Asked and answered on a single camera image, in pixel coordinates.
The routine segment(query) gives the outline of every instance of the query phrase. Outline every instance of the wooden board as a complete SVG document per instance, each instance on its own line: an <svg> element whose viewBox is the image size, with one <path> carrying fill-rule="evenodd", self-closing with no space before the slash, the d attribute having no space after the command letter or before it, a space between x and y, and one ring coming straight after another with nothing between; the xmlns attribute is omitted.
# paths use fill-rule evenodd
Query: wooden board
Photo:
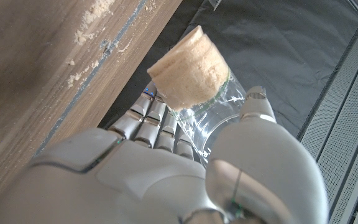
<svg viewBox="0 0 358 224"><path fill-rule="evenodd" d="M0 193L35 152L98 125L180 0L115 0L85 29L95 3L0 0Z"/></svg>

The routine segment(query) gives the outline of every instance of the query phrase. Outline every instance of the clear plastic wrap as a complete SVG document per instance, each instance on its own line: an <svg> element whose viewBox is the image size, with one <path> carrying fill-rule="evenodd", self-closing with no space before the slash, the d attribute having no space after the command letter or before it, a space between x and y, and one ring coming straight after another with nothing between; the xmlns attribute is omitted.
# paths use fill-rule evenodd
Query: clear plastic wrap
<svg viewBox="0 0 358 224"><path fill-rule="evenodd" d="M239 121L245 97L246 91L229 70L227 80L212 99L190 109L172 110L204 166L208 163L213 142L219 132L229 123Z"/></svg>

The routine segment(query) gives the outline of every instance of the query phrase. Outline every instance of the metal grille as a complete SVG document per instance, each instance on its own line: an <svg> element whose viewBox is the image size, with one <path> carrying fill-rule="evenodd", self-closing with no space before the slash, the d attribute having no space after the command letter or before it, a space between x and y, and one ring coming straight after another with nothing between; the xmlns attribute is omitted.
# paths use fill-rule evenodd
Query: metal grille
<svg viewBox="0 0 358 224"><path fill-rule="evenodd" d="M313 116L301 143L316 159L358 71L358 39Z"/></svg>
<svg viewBox="0 0 358 224"><path fill-rule="evenodd" d="M318 164L330 206L358 145L358 75L331 131Z"/></svg>
<svg viewBox="0 0 358 224"><path fill-rule="evenodd" d="M349 174L349 177L346 180L346 184L336 204L336 208L331 216L331 220L329 223L338 224L341 221L341 218L347 207L348 201L356 185L357 179L358 179L358 155L352 167L351 173Z"/></svg>

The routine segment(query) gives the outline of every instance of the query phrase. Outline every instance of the wooden surface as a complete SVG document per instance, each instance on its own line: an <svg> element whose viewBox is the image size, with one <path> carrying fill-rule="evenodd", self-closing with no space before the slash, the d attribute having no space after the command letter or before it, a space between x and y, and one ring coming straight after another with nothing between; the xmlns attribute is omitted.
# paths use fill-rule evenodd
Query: wooden surface
<svg viewBox="0 0 358 224"><path fill-rule="evenodd" d="M0 0L0 192L36 151L98 125L180 3L116 0L81 28L94 1Z"/></svg>

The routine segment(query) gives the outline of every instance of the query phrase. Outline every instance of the silver robotic hand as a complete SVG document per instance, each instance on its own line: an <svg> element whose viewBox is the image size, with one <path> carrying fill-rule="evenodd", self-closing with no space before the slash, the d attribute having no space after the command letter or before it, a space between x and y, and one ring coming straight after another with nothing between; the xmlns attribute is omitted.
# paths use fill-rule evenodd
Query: silver robotic hand
<svg viewBox="0 0 358 224"><path fill-rule="evenodd" d="M326 223L317 165L261 87L206 169L165 110L150 84L109 131L44 150L0 197L0 223Z"/></svg>

